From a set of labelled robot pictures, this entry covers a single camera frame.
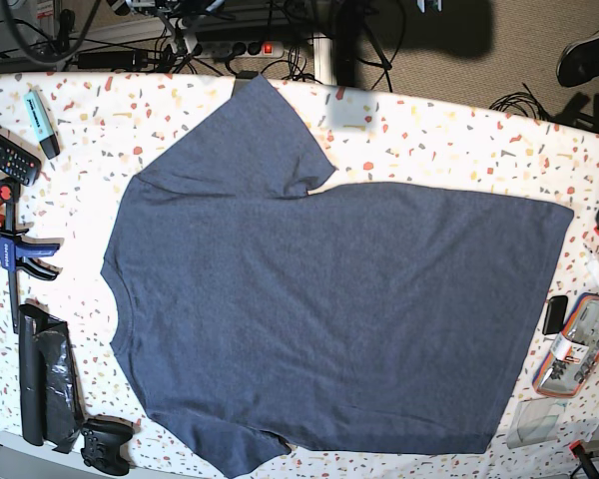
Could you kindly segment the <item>white power strip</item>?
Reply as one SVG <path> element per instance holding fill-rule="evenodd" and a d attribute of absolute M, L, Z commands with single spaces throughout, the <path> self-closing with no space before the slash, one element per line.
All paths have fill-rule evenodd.
<path fill-rule="evenodd" d="M 284 44 L 276 41 L 205 41 L 194 49 L 195 57 L 213 60 L 229 57 L 280 59 L 284 54 Z"/>

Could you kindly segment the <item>black plastic bag roll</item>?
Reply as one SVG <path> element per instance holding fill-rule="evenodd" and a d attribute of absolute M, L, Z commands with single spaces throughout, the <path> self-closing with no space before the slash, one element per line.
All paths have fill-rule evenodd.
<path fill-rule="evenodd" d="M 84 414 L 65 321 L 29 303 L 18 310 L 19 384 L 22 436 L 71 452 Z"/>

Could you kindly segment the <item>white table leg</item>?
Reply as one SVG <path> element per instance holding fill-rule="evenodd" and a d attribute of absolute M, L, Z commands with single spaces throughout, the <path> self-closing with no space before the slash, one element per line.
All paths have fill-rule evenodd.
<path fill-rule="evenodd" d="M 334 86 L 336 77 L 333 71 L 332 41 L 327 37 L 312 39 L 313 48 L 313 75 L 317 81 L 324 85 Z"/>

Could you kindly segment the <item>small black box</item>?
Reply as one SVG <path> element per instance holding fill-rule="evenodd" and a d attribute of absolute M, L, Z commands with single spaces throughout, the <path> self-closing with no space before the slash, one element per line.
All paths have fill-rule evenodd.
<path fill-rule="evenodd" d="M 542 327 L 544 335 L 557 334 L 562 330 L 567 309 L 567 295 L 555 295 L 548 299 Z"/>

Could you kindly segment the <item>blue grey T-shirt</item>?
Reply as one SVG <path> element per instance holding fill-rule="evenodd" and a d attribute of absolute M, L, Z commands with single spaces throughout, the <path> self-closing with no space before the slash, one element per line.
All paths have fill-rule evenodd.
<path fill-rule="evenodd" d="M 573 213 L 334 172 L 255 78 L 130 180 L 101 274 L 147 415 L 225 476 L 292 445 L 481 454 Z"/>

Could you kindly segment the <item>blue black bar clamp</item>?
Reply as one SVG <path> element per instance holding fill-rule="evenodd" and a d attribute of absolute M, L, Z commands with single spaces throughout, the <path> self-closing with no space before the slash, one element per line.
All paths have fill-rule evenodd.
<path fill-rule="evenodd" d="M 16 226 L 17 205 L 21 185 L 7 177 L 0 180 L 0 265 L 8 272 L 9 300 L 13 331 L 19 332 L 19 289 L 18 271 L 44 280 L 53 281 L 59 272 L 37 261 L 37 258 L 53 256 L 60 248 L 57 242 L 27 242 L 24 234 L 27 228 Z"/>

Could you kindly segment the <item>black shoe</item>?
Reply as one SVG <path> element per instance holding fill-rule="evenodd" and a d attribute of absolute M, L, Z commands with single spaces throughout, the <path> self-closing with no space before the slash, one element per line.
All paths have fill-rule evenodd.
<path fill-rule="evenodd" d="M 599 30 L 564 49 L 556 67 L 556 77 L 566 88 L 599 78 Z"/>

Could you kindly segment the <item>light blue highlighter pen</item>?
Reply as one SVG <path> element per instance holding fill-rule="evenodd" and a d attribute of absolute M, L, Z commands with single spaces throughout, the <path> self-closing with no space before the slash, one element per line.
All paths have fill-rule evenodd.
<path fill-rule="evenodd" d="M 43 153 L 49 160 L 56 158 L 60 154 L 60 146 L 38 94 L 30 90 L 24 96 L 24 104 Z"/>

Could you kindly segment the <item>black table clip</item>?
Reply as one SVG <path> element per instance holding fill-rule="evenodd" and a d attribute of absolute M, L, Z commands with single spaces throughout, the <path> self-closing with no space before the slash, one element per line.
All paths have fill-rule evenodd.
<path fill-rule="evenodd" d="M 242 71 L 236 75 L 237 80 L 249 81 L 259 75 L 258 72 L 255 71 Z"/>

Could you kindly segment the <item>clear plastic container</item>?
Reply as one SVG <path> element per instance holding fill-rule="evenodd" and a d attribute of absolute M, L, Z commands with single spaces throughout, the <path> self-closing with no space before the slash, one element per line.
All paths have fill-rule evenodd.
<path fill-rule="evenodd" d="M 521 401 L 506 437 L 507 447 L 516 449 L 555 440 L 567 404 L 566 399 L 550 397 Z"/>

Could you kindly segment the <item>black TV remote control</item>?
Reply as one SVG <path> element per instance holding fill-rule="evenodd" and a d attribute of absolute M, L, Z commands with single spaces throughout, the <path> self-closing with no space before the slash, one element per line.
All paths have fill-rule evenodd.
<path fill-rule="evenodd" d="M 39 177 L 40 160 L 0 134 L 0 171 L 30 187 Z"/>

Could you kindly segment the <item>red black tool corner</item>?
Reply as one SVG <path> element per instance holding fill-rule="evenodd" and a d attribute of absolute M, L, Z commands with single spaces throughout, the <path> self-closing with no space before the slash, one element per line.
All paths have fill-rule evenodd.
<path fill-rule="evenodd" d="M 581 441 L 572 442 L 569 450 L 578 461 L 578 465 L 569 474 L 570 479 L 575 479 L 579 472 L 582 472 L 587 479 L 599 479 L 599 471 Z"/>

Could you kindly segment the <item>black power adapter brick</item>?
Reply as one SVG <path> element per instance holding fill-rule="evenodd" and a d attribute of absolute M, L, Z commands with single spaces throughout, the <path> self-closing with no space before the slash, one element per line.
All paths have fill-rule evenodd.
<path fill-rule="evenodd" d="M 77 68 L 80 70 L 136 71 L 147 68 L 148 65 L 148 53 L 140 50 L 83 52 L 77 57 Z"/>

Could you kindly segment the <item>black game controller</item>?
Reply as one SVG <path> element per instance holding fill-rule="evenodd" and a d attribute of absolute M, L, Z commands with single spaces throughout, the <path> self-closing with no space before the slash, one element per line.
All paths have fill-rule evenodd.
<path fill-rule="evenodd" d="M 121 448 L 134 435 L 131 426 L 115 421 L 89 419 L 81 429 L 84 447 L 80 450 L 84 464 L 111 476 L 125 476 L 130 463 L 121 455 Z"/>

